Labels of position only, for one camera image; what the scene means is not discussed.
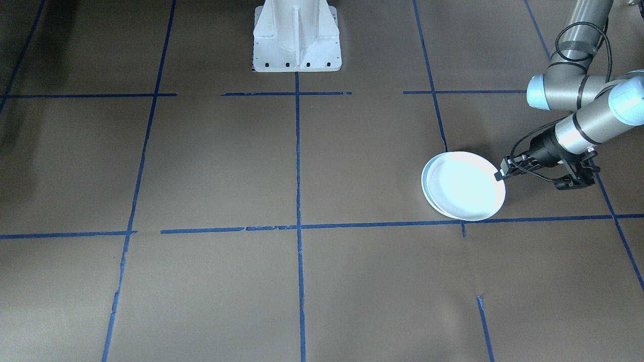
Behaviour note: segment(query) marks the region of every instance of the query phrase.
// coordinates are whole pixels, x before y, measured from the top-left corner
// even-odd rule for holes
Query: silver metal tube
[[[585,21],[588,23],[595,24],[599,28],[604,28],[606,21],[608,19],[608,14],[611,11],[613,0],[577,0],[573,8],[568,15],[568,20],[566,20],[566,26],[569,26],[573,23],[578,23],[580,21]],[[590,26],[580,25],[574,26],[565,34],[562,35],[559,40],[560,48],[562,53],[571,59],[584,58],[588,55],[594,56],[592,49],[594,49],[599,43],[600,35],[599,33],[591,28]],[[561,71],[569,75],[579,75],[586,74],[588,66],[592,62],[592,57],[584,61],[579,62],[570,62],[566,61],[564,58],[561,58],[556,52],[551,59],[550,68],[548,73],[551,71],[555,73],[560,73]],[[559,62],[564,63],[575,63],[578,66],[581,66],[586,69],[584,71],[578,66],[572,64],[557,64]]]
[[[568,15],[566,26],[585,21],[603,28],[608,20],[613,0],[577,0]],[[586,76],[596,54],[600,34],[590,26],[574,26],[566,31],[560,41],[564,56],[582,61],[567,61],[556,52],[544,74],[544,93],[551,110],[578,110],[592,102],[605,83],[605,76]]]
[[[584,153],[588,147],[604,143],[634,127],[615,118],[608,103],[609,93],[604,93],[555,126],[557,141],[568,152]]]

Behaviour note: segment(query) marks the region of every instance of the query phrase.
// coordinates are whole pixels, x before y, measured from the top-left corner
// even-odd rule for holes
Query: stacked plates
[[[487,219],[506,199],[506,185],[497,181],[496,167],[469,152],[445,152],[422,170],[422,192],[441,214],[465,221]]]

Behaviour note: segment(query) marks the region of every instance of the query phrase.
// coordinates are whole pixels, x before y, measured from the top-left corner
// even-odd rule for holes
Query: robotic arm
[[[644,70],[611,80],[611,49],[605,31],[612,0],[577,0],[567,26],[555,41],[556,51],[546,74],[536,75],[527,87],[530,106],[569,110],[568,117],[530,132],[503,158],[497,180],[531,173],[554,183],[559,190],[594,184],[599,168],[591,162],[595,147],[631,128],[644,124]],[[602,43],[609,53],[606,76],[587,75]],[[514,154],[517,145],[532,134],[527,151]],[[563,164],[568,174],[550,179],[535,173]]]

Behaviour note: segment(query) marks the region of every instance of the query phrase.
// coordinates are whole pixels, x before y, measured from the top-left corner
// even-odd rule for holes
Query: blue tape line
[[[164,229],[161,234],[234,233],[237,231],[293,230],[296,225],[246,226],[246,227],[203,227],[198,229]]]
[[[445,90],[445,91],[402,91],[402,94],[508,94],[525,93],[525,90]]]
[[[263,91],[255,93],[240,93],[240,92],[231,92],[224,93],[222,97],[257,97],[257,96],[268,96],[268,95],[343,95],[343,91],[302,91],[299,93],[291,91]]]
[[[161,61],[159,62],[159,71],[156,76],[155,96],[152,98],[152,105],[150,107],[150,116],[147,120],[146,139],[143,142],[143,150],[141,151],[141,159],[138,165],[137,184],[134,188],[134,195],[132,197],[132,211],[130,212],[130,216],[129,216],[128,231],[132,230],[132,226],[134,224],[134,215],[137,211],[138,192],[140,191],[140,188],[141,188],[141,178],[143,177],[143,168],[146,163],[147,142],[150,138],[152,120],[154,119],[154,116],[155,116],[156,100],[158,99],[156,95],[159,93],[159,87],[161,85],[161,77],[163,76],[163,67],[166,60],[167,45],[170,40],[172,21],[175,16],[175,7],[176,7],[176,0],[173,0],[172,7],[170,9],[170,16],[167,24],[166,39],[163,46],[163,52],[161,53]],[[109,316],[108,333],[105,337],[105,346],[103,348],[103,356],[101,358],[102,362],[107,362],[108,360],[109,345],[112,339],[112,331],[114,329],[114,322],[116,319],[116,313],[118,308],[118,298],[120,296],[121,286],[123,282],[123,275],[125,273],[125,262],[126,262],[126,254],[128,253],[128,248],[129,248],[129,239],[130,239],[130,234],[128,233],[126,234],[125,242],[123,243],[123,253],[121,255],[120,271],[118,273],[118,287],[117,287],[116,293],[114,293],[114,301],[112,302],[112,312]]]
[[[34,94],[10,95],[7,99],[36,98],[139,98],[139,97],[176,97],[177,93],[123,93],[123,94]]]
[[[109,314],[108,333],[105,337],[105,346],[103,347],[102,362],[107,362],[109,354],[109,345],[112,340],[112,332],[114,331],[114,322],[117,315],[118,299],[120,297],[121,285],[123,284],[123,275],[125,273],[125,255],[128,253],[130,234],[125,235],[125,242],[123,243],[123,253],[121,254],[121,262],[118,270],[118,287],[114,293],[114,300],[112,301],[112,310]]]
[[[581,216],[545,216],[538,218],[498,218],[479,221],[466,221],[467,224],[499,224],[502,222],[546,222],[569,220],[604,220],[612,218],[611,215],[581,215]]]
[[[621,214],[616,218],[644,218],[644,214]],[[338,223],[338,224],[302,224],[302,229],[337,229],[337,228],[360,228],[360,227],[395,227],[395,226],[431,226],[431,225],[462,225],[462,224],[502,224],[508,222],[553,222],[553,221],[574,221],[574,220],[607,220],[612,215],[580,215],[580,216],[544,216],[534,218],[497,218],[480,221],[462,220],[430,220],[430,221],[409,221],[409,222],[363,222],[363,223]],[[194,234],[194,233],[228,233],[235,231],[270,231],[270,230],[296,230],[297,225],[275,225],[275,226],[247,226],[247,227],[208,227],[197,229],[164,229],[161,234]]]
[[[436,87],[434,87],[434,78],[431,75],[430,58],[427,56],[427,47],[425,47],[425,36],[422,34],[421,18],[418,15],[418,5],[416,4],[416,0],[412,0],[412,2],[413,2],[413,11],[416,15],[416,25],[418,26],[418,34],[421,37],[422,54],[425,57],[425,67],[427,67],[427,76],[430,80],[431,97],[434,100],[434,108],[436,109],[436,118],[439,121],[440,137],[442,138],[443,145],[445,146],[445,152],[448,152],[449,150],[447,148],[447,140],[445,139],[445,131],[443,130],[442,119],[440,117],[439,100],[436,97]]]
[[[299,95],[343,95],[343,91],[302,91]]]
[[[300,137],[299,137],[299,73],[295,73],[295,134],[296,134],[296,169],[298,171],[298,192],[296,197],[297,232],[298,232],[298,281],[299,281],[299,357],[301,362],[307,360],[307,335],[304,315],[304,266],[302,258],[302,212],[301,212],[301,173],[300,173]]]
[[[635,257],[633,257],[633,253],[630,250],[629,243],[628,241],[626,241],[626,236],[624,236],[624,232],[621,230],[620,222],[617,216],[615,215],[615,210],[612,208],[611,201],[608,197],[608,194],[606,193],[606,188],[604,188],[603,182],[601,181],[601,176],[599,173],[596,173],[595,177],[597,178],[597,183],[600,185],[601,193],[603,194],[604,199],[606,200],[606,204],[608,205],[608,210],[611,212],[612,220],[615,223],[617,232],[620,234],[621,243],[624,245],[624,249],[626,249],[626,254],[629,256],[630,264],[633,266],[633,271],[635,271],[635,275],[638,277],[639,286],[644,292],[644,280],[642,279],[642,275],[639,272],[638,264],[635,261]]]
[[[541,46],[544,47],[545,56],[548,57],[548,60],[550,60],[550,52],[548,52],[548,47],[545,45],[544,37],[541,34],[541,30],[539,30],[539,25],[536,23],[535,15],[534,13],[532,13],[532,8],[530,7],[530,4],[527,2],[527,0],[524,0],[524,2],[526,3],[527,12],[530,13],[532,23],[535,25],[536,33],[539,35],[539,40],[541,40]]]
[[[308,224],[302,229],[335,229],[342,227],[389,227],[389,226],[420,226],[420,225],[458,225],[459,220],[411,221],[411,222],[360,222],[347,224]]]
[[[199,229],[164,229],[162,234],[198,234],[198,233],[230,233],[244,231],[245,227],[203,227]]]
[[[618,219],[635,219],[635,218],[644,218],[644,214],[616,214]]]
[[[525,94],[525,90],[447,90],[436,91],[436,94]]]
[[[253,96],[265,96],[265,95],[295,95],[295,93],[291,91],[261,91],[257,93],[233,92],[233,93],[224,93],[222,94],[222,97],[253,97]]]
[[[27,48],[29,48],[29,44],[31,43],[33,39],[33,35],[36,31],[36,27],[38,27],[38,22],[40,21],[40,17],[43,13],[45,1],[46,0],[41,0],[41,4],[38,7],[38,11],[36,12],[36,18],[33,20],[32,29],[29,31],[27,40],[25,40],[24,42],[23,50],[20,52],[20,56],[18,56],[18,61],[15,64],[14,71],[11,73],[11,77],[9,78],[9,83],[7,84],[5,89],[5,94],[2,98],[2,101],[0,101],[0,113],[2,113],[2,110],[5,108],[6,100],[9,96],[9,93],[11,93],[11,88],[14,86],[15,78],[18,76],[18,71],[20,70],[20,66],[24,61],[24,56],[27,54]]]
[[[11,239],[42,239],[42,238],[80,238],[83,236],[124,236],[136,231],[95,231],[88,233],[49,233],[49,234],[6,234],[0,235],[0,240]]]
[[[494,362],[494,353],[492,352],[492,342],[489,339],[488,321],[485,318],[485,309],[483,308],[483,298],[477,296],[478,313],[481,315],[483,324],[483,334],[485,335],[485,344],[488,346],[489,362]]]

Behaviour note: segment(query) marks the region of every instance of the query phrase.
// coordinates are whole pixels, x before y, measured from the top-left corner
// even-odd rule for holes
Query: light blue joint cap
[[[539,108],[540,110],[550,110],[548,101],[545,99],[544,75],[535,75],[530,79],[527,85],[526,93],[527,103],[532,108]]]
[[[608,107],[612,114],[624,124],[644,124],[644,77],[633,77],[611,89]]]

